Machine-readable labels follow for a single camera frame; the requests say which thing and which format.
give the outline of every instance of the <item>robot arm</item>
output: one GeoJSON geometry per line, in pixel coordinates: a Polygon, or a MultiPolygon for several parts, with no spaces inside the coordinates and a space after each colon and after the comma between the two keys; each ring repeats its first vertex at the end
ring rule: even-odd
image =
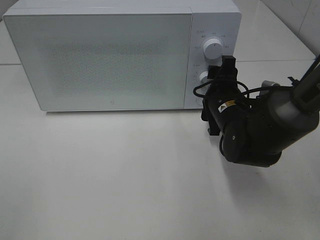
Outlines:
{"type": "Polygon", "coordinates": [[[285,148],[317,128],[320,66],[301,81],[291,79],[292,87],[267,81],[245,92],[238,88],[243,83],[237,74],[233,56],[223,56],[221,67],[209,67],[209,81],[193,91],[203,98],[201,118],[209,123],[210,135],[222,133],[220,151],[229,162],[269,167],[285,148]],[[205,85],[206,94],[197,93],[205,85]],[[249,98],[258,91],[257,98],[249,98]]]}

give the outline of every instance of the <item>warning label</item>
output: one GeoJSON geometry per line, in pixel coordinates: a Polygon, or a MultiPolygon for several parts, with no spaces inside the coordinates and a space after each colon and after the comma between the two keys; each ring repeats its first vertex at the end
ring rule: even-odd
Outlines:
{"type": "Polygon", "coordinates": [[[231,100],[231,101],[226,101],[225,103],[223,103],[222,105],[220,105],[218,107],[218,110],[220,113],[222,113],[224,110],[226,110],[227,108],[236,105],[236,101],[235,100],[231,100]]]}

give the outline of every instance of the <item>white countertop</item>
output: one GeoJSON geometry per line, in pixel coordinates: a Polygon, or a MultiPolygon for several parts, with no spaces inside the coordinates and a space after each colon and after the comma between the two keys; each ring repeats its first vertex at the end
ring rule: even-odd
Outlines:
{"type": "MultiPolygon", "coordinates": [[[[238,62],[239,80],[305,61],[238,62]]],[[[317,239],[320,127],[270,168],[227,162],[199,110],[45,113],[0,66],[1,240],[317,239]]]]}
{"type": "MultiPolygon", "coordinates": [[[[313,60],[315,55],[259,0],[234,0],[242,20],[237,61],[313,60]]],[[[0,22],[0,65],[19,64],[4,22],[0,22]]]]}

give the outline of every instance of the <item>black cable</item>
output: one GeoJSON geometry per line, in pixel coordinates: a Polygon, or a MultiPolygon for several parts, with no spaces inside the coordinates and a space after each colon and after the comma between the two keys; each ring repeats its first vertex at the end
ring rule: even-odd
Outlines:
{"type": "Polygon", "coordinates": [[[215,97],[212,96],[207,96],[207,95],[203,95],[203,94],[199,94],[197,93],[197,90],[200,88],[203,88],[204,86],[213,83],[214,81],[219,81],[216,82],[217,84],[223,84],[223,82],[232,82],[232,83],[237,83],[241,86],[245,86],[244,88],[246,89],[246,91],[243,91],[241,93],[239,93],[238,95],[235,96],[235,98],[244,96],[244,95],[248,95],[248,94],[252,94],[252,93],[256,93],[256,92],[260,92],[260,91],[272,91],[272,90],[284,90],[284,89],[292,89],[292,86],[263,86],[263,87],[258,87],[258,88],[253,88],[253,89],[248,89],[248,87],[240,82],[240,81],[233,81],[233,80],[228,80],[228,79],[216,79],[216,80],[210,80],[204,84],[201,84],[200,86],[197,86],[193,89],[193,94],[196,95],[199,98],[203,98],[203,99],[215,99],[215,97]]]}
{"type": "Polygon", "coordinates": [[[276,89],[292,89],[292,86],[262,86],[262,87],[258,87],[258,88],[253,88],[244,92],[241,92],[239,95],[236,96],[237,97],[241,97],[244,96],[246,94],[252,94],[252,93],[256,93],[256,92],[260,92],[260,91],[267,91],[267,90],[276,90],[276,89]]]}
{"type": "Polygon", "coordinates": [[[302,82],[320,63],[320,55],[314,60],[312,65],[309,67],[309,69],[306,71],[306,73],[301,78],[300,82],[302,82]]]}
{"type": "Polygon", "coordinates": [[[240,82],[240,81],[234,81],[234,80],[230,80],[230,79],[213,79],[213,80],[207,81],[207,82],[205,82],[205,83],[203,83],[203,84],[201,84],[201,85],[199,85],[199,86],[196,86],[196,87],[193,89],[193,94],[196,95],[196,96],[199,97],[199,98],[205,99],[205,98],[207,98],[208,96],[203,95],[203,94],[200,94],[200,93],[197,93],[197,90],[198,90],[198,89],[201,89],[201,88],[203,88],[203,87],[205,87],[205,86],[207,86],[207,85],[209,85],[209,84],[219,85],[219,84],[223,84],[223,83],[226,83],[226,82],[227,82],[227,83],[233,83],[233,84],[234,84],[234,83],[237,83],[238,85],[244,87],[244,89],[246,90],[246,92],[249,91],[249,88],[248,88],[244,83],[242,83],[242,82],[240,82]]]}

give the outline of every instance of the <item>microwave door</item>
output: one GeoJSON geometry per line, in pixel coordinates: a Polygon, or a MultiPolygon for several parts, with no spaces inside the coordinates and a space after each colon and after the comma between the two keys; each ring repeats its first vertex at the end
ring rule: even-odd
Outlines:
{"type": "Polygon", "coordinates": [[[190,13],[5,21],[44,111],[184,108],[190,13]]]}

